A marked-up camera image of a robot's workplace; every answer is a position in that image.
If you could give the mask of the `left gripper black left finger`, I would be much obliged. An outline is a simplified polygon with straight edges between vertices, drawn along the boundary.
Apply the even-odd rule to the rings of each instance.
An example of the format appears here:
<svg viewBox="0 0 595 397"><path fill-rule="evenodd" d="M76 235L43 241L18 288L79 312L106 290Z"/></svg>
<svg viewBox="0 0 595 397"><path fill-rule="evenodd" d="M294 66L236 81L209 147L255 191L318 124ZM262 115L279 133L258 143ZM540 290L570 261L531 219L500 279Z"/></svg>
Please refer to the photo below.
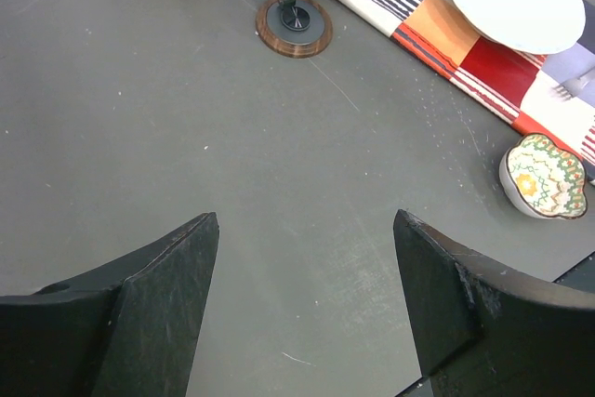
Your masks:
<svg viewBox="0 0 595 397"><path fill-rule="evenodd" d="M1 299L5 396L183 396L218 252L204 213L30 295Z"/></svg>

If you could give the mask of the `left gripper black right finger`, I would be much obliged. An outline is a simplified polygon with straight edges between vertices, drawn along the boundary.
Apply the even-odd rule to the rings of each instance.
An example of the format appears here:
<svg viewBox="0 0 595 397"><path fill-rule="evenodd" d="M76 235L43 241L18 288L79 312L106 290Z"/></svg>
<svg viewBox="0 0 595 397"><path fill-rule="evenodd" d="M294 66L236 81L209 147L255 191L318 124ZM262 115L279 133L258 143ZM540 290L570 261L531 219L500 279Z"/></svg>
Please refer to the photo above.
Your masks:
<svg viewBox="0 0 595 397"><path fill-rule="evenodd" d="M396 257L436 396L591 396L594 296L516 271L400 210Z"/></svg>

